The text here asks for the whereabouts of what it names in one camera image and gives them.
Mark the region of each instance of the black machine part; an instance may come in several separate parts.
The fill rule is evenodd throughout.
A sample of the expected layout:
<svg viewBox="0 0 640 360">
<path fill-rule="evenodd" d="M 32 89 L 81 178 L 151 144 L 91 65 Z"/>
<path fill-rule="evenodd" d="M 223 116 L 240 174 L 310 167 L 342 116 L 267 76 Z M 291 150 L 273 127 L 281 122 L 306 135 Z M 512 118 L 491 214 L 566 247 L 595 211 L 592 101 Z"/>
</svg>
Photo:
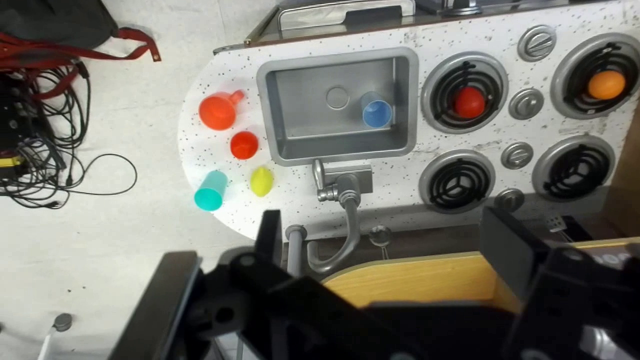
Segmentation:
<svg viewBox="0 0 640 360">
<path fill-rule="evenodd" d="M 525 235 L 522 247 L 532 246 L 534 237 L 512 222 L 487 208 L 482 232 L 491 230 L 495 242 Z M 612 269 L 573 247 L 534 246 L 536 262 L 524 263 L 534 266 L 524 271 L 532 282 L 517 315 L 479 303 L 354 308 L 321 283 L 278 268 L 278 244 L 263 242 L 279 242 L 279 211 L 266 211 L 262 224 L 260 252 L 236 250 L 209 274 L 198 269 L 193 252 L 165 254 L 109 357 L 199 360 L 211 338 L 227 332 L 266 360 L 594 357 L 579 347 L 585 325 L 604 328 L 630 356 L 640 356 L 633 255 Z M 176 259 L 183 262 L 179 271 L 169 266 Z"/>
</svg>

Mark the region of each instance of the white surface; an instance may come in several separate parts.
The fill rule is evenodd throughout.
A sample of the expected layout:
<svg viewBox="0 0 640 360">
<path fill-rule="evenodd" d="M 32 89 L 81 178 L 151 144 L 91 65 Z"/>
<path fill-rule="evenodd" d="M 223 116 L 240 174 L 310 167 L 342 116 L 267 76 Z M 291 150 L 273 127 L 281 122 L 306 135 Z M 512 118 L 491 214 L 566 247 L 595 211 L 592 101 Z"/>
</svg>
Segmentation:
<svg viewBox="0 0 640 360">
<path fill-rule="evenodd" d="M 120 25 L 154 33 L 164 62 L 90 65 L 95 127 L 81 158 L 125 153 L 139 184 L 120 198 L 73 195 L 60 211 L 0 202 L 2 360 L 35 357 L 60 311 L 75 318 L 71 330 L 52 334 L 49 357 L 105 357 L 164 252 L 198 250 L 211 268 L 222 250 L 248 242 L 192 205 L 176 120 L 211 49 L 240 41 L 273 2 L 105 0 Z M 117 188 L 125 174 L 103 162 L 85 188 Z"/>
<path fill-rule="evenodd" d="M 263 99 L 260 96 L 263 93 L 257 93 L 255 85 L 260 65 L 273 59 L 402 45 L 411 48 L 419 57 L 418 85 L 422 89 L 424 80 L 442 59 L 460 51 L 483 51 L 499 59 L 505 68 L 509 76 L 508 99 L 524 87 L 539 87 L 546 93 L 542 112 L 534 120 L 517 122 L 509 120 L 508 105 L 503 105 L 487 126 L 469 134 L 442 134 L 429 127 L 419 112 L 413 152 L 398 158 L 369 160 L 373 167 L 373 191 L 364 194 L 359 205 L 364 209 L 359 211 L 362 230 L 367 230 L 378 222 L 394 230 L 474 222 L 478 211 L 451 217 L 424 209 L 418 194 L 418 180 L 422 169 L 435 156 L 451 150 L 482 152 L 491 160 L 498 174 L 491 189 L 491 195 L 495 195 L 505 188 L 519 188 L 525 194 L 534 191 L 532 169 L 536 160 L 562 138 L 594 134 L 612 144 L 616 153 L 620 153 L 635 99 L 626 101 L 606 118 L 568 120 L 555 112 L 547 96 L 553 70 L 573 45 L 604 32 L 622 32 L 640 38 L 640 17 L 632 15 L 637 13 L 637 9 L 640 5 L 633 0 L 620 0 L 217 54 L 199 72 L 179 116 L 177 135 L 183 172 L 192 188 L 198 188 L 209 169 L 227 174 L 229 186 L 226 189 L 223 205 L 214 211 L 214 216 L 240 234 L 253 234 L 257 217 L 266 208 L 281 208 L 283 227 L 289 224 L 304 224 L 310 230 L 310 237 L 343 234 L 343 209 L 337 204 L 319 204 L 316 200 L 311 167 L 275 166 L 272 162 L 260 105 L 260 99 Z M 555 49 L 542 62 L 524 62 L 517 57 L 516 43 L 528 27 L 537 24 L 555 27 Z M 226 131 L 207 129 L 198 118 L 198 103 L 211 91 L 233 89 L 246 91 L 236 124 Z M 227 150 L 231 134 L 240 129 L 252 129 L 260 138 L 257 153 L 246 162 L 233 160 Z M 536 150 L 536 158 L 524 169 L 503 169 L 499 166 L 499 153 L 512 142 L 530 142 Z M 269 166 L 273 169 L 273 189 L 266 198 L 255 198 L 248 186 L 248 175 L 255 166 Z"/>
</svg>

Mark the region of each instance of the wire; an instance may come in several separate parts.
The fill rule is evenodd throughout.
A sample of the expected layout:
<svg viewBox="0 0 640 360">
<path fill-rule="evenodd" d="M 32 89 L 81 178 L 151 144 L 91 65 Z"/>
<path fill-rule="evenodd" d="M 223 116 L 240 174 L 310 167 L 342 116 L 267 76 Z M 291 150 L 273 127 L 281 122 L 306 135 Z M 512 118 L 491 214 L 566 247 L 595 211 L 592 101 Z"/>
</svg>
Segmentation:
<svg viewBox="0 0 640 360">
<path fill-rule="evenodd" d="M 81 76 L 85 83 L 85 101 L 67 81 Z M 64 208 L 71 194 L 78 195 L 120 195 L 136 188 L 136 164 L 114 152 L 93 156 L 90 162 L 78 158 L 90 127 L 91 81 L 79 59 L 67 65 L 49 68 L 33 73 L 14 73 L 24 80 L 21 97 L 28 116 L 30 138 L 17 144 L 16 153 L 24 160 L 26 169 L 16 178 L 0 178 L 0 195 L 6 195 L 21 208 Z M 47 97 L 53 87 L 65 85 L 58 96 Z M 105 158 L 123 162 L 131 169 L 131 181 L 117 189 L 97 191 L 84 189 L 81 184 L 95 164 Z"/>
</svg>

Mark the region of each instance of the white speckled panel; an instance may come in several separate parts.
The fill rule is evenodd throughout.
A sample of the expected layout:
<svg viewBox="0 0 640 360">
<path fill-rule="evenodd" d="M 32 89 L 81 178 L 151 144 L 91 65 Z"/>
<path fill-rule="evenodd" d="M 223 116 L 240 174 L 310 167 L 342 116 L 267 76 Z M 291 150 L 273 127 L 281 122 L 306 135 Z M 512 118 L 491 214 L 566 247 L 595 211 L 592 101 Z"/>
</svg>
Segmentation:
<svg viewBox="0 0 640 360">
<path fill-rule="evenodd" d="M 405 45 L 411 48 L 419 57 L 419 89 L 426 76 L 442 59 L 460 51 L 483 51 L 499 59 L 505 68 L 508 99 L 524 87 L 539 87 L 546 93 L 546 103 L 534 120 L 525 122 L 512 120 L 508 116 L 508 105 L 503 105 L 495 120 L 471 134 L 442 134 L 429 127 L 419 112 L 418 142 L 411 153 L 369 160 L 373 167 L 373 194 L 362 195 L 359 216 L 365 222 L 364 225 L 381 222 L 391 227 L 422 227 L 443 224 L 448 217 L 451 217 L 434 214 L 422 205 L 418 178 L 437 153 L 460 147 L 478 150 L 491 160 L 495 167 L 495 186 L 491 195 L 505 188 L 519 188 L 530 194 L 536 160 L 544 150 L 562 138 L 573 134 L 594 134 L 612 144 L 616 153 L 620 153 L 635 99 L 626 101 L 606 118 L 579 122 L 568 120 L 553 109 L 552 99 L 547 97 L 550 80 L 562 57 L 573 45 L 592 35 L 622 32 L 640 38 L 637 11 L 640 5 L 633 0 L 617 0 L 606 3 L 552 7 L 369 33 L 243 48 L 217 54 L 199 72 L 181 108 L 177 139 L 183 174 L 192 188 L 198 188 L 201 178 L 215 167 L 229 175 L 229 188 L 226 191 L 223 205 L 214 211 L 214 216 L 243 235 L 255 234 L 262 209 L 266 208 L 281 208 L 283 227 L 289 224 L 304 224 L 308 225 L 311 237 L 343 234 L 342 208 L 337 204 L 319 204 L 316 200 L 310 166 L 275 166 L 272 162 L 266 144 L 255 73 L 257 68 L 269 59 Z M 524 62 L 517 57 L 516 45 L 519 35 L 536 24 L 547 24 L 555 27 L 558 43 L 555 49 L 542 62 Z M 240 105 L 237 122 L 229 129 L 211 131 L 199 122 L 198 103 L 204 96 L 220 89 L 243 89 L 246 99 Z M 257 153 L 248 162 L 233 160 L 227 150 L 231 134 L 240 129 L 252 129 L 262 139 Z M 502 150 L 512 142 L 530 142 L 536 150 L 534 162 L 530 162 L 524 169 L 505 169 L 499 164 Z M 267 166 L 273 169 L 275 184 L 266 198 L 255 198 L 249 191 L 248 178 L 257 166 Z M 456 216 L 456 222 L 466 222 L 474 216 L 475 211 L 469 211 L 467 216 Z"/>
</svg>

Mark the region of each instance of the white floor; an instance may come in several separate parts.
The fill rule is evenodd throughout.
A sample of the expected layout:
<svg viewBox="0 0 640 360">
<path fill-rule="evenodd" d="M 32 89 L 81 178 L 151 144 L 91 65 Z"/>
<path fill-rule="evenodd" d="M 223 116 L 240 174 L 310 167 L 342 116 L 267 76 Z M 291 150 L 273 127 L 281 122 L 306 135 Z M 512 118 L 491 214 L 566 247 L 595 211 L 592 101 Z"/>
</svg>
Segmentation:
<svg viewBox="0 0 640 360">
<path fill-rule="evenodd" d="M 52 319 L 47 357 L 105 357 L 159 255 L 198 250 L 204 269 L 231 246 L 248 244 L 198 211 L 181 175 L 176 120 L 181 96 L 222 43 L 236 43 L 275 0 L 105 0 L 120 25 L 144 27 L 164 62 L 91 64 L 93 138 L 81 156 L 120 152 L 139 184 L 120 198 L 81 198 L 60 209 L 21 209 L 0 200 L 0 357 L 35 357 Z M 87 189 L 121 186 L 125 167 L 103 162 Z"/>
</svg>

